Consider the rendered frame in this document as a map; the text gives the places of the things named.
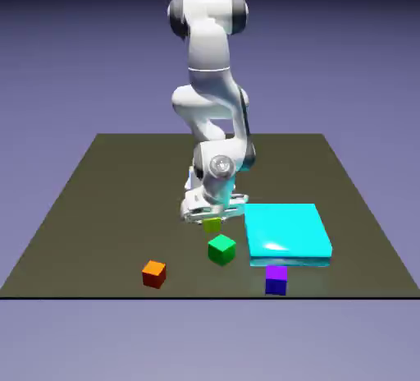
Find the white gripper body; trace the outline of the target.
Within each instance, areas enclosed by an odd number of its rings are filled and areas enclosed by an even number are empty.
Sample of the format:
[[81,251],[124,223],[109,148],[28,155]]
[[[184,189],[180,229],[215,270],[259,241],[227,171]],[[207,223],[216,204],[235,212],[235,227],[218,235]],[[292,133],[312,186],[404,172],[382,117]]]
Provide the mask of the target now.
[[242,216],[248,201],[247,195],[234,193],[227,206],[211,204],[204,198],[203,189],[196,188],[185,192],[180,205],[180,217],[187,223],[202,224],[211,218],[220,218],[224,222]]

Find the small green cube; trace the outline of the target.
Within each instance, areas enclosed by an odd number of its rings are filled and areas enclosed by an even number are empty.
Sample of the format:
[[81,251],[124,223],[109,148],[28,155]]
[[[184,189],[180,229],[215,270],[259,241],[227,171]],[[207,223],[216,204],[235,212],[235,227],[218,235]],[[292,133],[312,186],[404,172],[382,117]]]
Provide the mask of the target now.
[[225,235],[218,235],[208,242],[208,258],[221,266],[235,258],[236,242]]

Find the small orange cube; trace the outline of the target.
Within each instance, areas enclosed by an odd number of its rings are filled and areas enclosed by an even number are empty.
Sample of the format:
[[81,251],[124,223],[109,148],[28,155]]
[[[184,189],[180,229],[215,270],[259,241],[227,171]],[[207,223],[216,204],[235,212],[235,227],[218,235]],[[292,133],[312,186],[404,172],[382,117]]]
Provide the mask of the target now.
[[150,260],[142,269],[142,281],[146,287],[160,289],[167,278],[167,265]]

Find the small purple cube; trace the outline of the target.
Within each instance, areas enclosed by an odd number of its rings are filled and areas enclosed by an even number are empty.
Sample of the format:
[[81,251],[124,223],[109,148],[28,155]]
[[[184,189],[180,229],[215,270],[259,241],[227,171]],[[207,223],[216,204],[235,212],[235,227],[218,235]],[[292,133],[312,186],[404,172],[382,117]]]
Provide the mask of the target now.
[[265,294],[285,296],[287,291],[287,267],[267,266],[265,272]]

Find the large cyan box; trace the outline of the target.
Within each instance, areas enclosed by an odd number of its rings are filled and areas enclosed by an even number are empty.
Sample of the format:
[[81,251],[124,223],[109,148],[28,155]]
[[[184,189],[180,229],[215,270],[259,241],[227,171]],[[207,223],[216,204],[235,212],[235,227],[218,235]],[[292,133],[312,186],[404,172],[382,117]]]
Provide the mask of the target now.
[[249,263],[326,267],[332,245],[315,204],[247,204]]

